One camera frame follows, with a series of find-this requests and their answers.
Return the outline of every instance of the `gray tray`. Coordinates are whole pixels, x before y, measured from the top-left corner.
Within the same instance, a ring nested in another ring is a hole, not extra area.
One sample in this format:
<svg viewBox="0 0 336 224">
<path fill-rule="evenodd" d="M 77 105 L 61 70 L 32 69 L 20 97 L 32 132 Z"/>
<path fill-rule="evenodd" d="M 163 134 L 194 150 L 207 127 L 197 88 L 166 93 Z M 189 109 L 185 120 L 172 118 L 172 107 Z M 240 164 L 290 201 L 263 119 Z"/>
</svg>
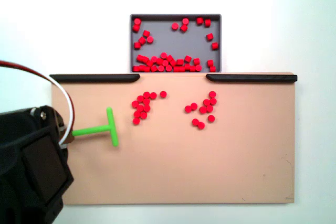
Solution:
<svg viewBox="0 0 336 224">
<path fill-rule="evenodd" d="M 211 26 L 205 27 L 204 24 L 198 26 L 196 18 L 202 17 L 203 20 L 211 19 Z M 140 30 L 133 32 L 134 19 L 141 19 Z M 182 19 L 188 18 L 188 30 L 183 33 L 180 30 Z M 130 31 L 131 31 L 131 72 L 134 65 L 142 65 L 137 62 L 137 56 L 144 55 L 148 58 L 152 56 L 160 57 L 162 52 L 172 55 L 175 60 L 184 59 L 186 55 L 190 57 L 199 58 L 202 70 L 201 72 L 210 72 L 207 66 L 207 60 L 213 60 L 216 66 L 216 72 L 221 71 L 221 15 L 220 14 L 185 14 L 185 15 L 149 15 L 149 14 L 132 14 L 130 16 Z M 172 29 L 172 24 L 176 22 L 179 24 L 178 30 Z M 137 42 L 142 36 L 144 30 L 148 30 L 154 38 L 152 44 L 145 43 L 139 50 L 134 49 L 134 42 Z M 212 33 L 214 39 L 212 41 L 206 40 L 206 35 Z M 217 50 L 212 50 L 211 44 L 213 42 L 219 43 Z"/>
</svg>

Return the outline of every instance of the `screw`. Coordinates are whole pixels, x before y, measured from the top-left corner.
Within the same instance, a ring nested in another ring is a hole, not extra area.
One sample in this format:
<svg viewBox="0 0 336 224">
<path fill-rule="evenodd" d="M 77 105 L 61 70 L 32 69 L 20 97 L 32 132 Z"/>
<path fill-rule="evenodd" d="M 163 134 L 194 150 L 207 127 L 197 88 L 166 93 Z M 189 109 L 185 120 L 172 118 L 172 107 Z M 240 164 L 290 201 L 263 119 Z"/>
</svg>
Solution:
<svg viewBox="0 0 336 224">
<path fill-rule="evenodd" d="M 42 111 L 41 114 L 40 114 L 40 117 L 44 121 L 45 119 L 47 119 L 47 114 L 44 111 Z"/>
</svg>

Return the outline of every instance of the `cable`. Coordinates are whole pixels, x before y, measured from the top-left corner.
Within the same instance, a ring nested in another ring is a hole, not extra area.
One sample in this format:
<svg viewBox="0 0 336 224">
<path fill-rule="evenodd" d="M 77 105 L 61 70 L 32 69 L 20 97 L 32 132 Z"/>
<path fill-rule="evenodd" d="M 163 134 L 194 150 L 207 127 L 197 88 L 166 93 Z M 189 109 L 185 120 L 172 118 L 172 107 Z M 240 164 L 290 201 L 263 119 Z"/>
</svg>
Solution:
<svg viewBox="0 0 336 224">
<path fill-rule="evenodd" d="M 20 64 L 16 64 L 16 63 L 4 61 L 4 60 L 0 60 L 0 67 L 14 68 L 14 69 L 19 69 L 19 70 L 22 70 L 22 71 L 26 71 L 26 72 L 35 74 L 37 76 L 42 77 L 45 80 L 50 81 L 52 84 L 54 84 L 56 87 L 58 87 L 62 91 L 62 93 L 64 94 L 64 96 L 65 96 L 65 98 L 68 102 L 70 115 L 69 115 L 69 126 L 67 127 L 62 139 L 58 142 L 58 144 L 61 145 L 65 141 L 65 139 L 68 137 L 68 135 L 70 134 L 70 131 L 71 131 L 71 129 L 73 127 L 73 124 L 75 122 L 74 103 L 72 102 L 72 99 L 69 96 L 68 92 L 65 91 L 65 89 L 57 81 L 55 81 L 52 77 L 45 76 L 45 75 L 43 75 L 43 74 L 41 74 L 41 73 L 31 69 L 31 68 L 27 68 L 27 67 L 22 66 Z"/>
</svg>

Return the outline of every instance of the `green t-shaped pusher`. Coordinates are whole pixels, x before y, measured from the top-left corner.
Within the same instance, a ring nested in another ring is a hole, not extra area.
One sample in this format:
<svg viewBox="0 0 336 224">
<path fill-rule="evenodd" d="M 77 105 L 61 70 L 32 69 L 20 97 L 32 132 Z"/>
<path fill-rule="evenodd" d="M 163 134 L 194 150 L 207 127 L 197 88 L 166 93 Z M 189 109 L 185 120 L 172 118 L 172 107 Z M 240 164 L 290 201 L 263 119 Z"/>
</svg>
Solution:
<svg viewBox="0 0 336 224">
<path fill-rule="evenodd" d="M 98 132 L 103 132 L 103 131 L 110 131 L 111 138 L 112 138 L 112 144 L 114 147 L 117 147 L 118 146 L 118 136 L 117 136 L 116 127 L 115 127 L 116 125 L 114 123 L 112 108 L 108 107 L 106 109 L 106 113 L 107 113 L 107 120 L 109 122 L 109 125 L 103 125 L 103 126 L 97 126 L 97 127 L 72 131 L 72 135 L 81 136 L 81 135 L 88 135 L 88 134 L 98 133 Z"/>
</svg>

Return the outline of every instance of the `white cable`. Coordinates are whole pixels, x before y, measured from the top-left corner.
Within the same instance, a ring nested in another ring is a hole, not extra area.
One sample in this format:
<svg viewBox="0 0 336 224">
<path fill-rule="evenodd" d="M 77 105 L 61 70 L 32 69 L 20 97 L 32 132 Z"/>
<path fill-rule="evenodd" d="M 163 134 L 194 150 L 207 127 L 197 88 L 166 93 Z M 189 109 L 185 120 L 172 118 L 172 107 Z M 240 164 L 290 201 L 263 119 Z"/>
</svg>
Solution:
<svg viewBox="0 0 336 224">
<path fill-rule="evenodd" d="M 70 130 L 71 130 L 72 122 L 74 120 L 71 100 L 70 100 L 70 97 L 69 97 L 68 93 L 65 91 L 65 89 L 57 81 L 55 81 L 54 78 L 52 78 L 50 76 L 44 76 L 44 77 L 47 78 L 49 81 L 51 81 L 56 87 L 58 87 L 62 91 L 62 93 L 64 94 L 65 98 L 67 99 L 67 102 L 68 102 L 68 105 L 69 105 L 69 112 L 70 112 L 69 123 L 68 123 L 67 130 L 65 131 L 62 139 L 58 142 L 58 144 L 61 145 L 65 141 L 65 139 L 67 139 L 67 137 L 70 133 Z"/>
</svg>

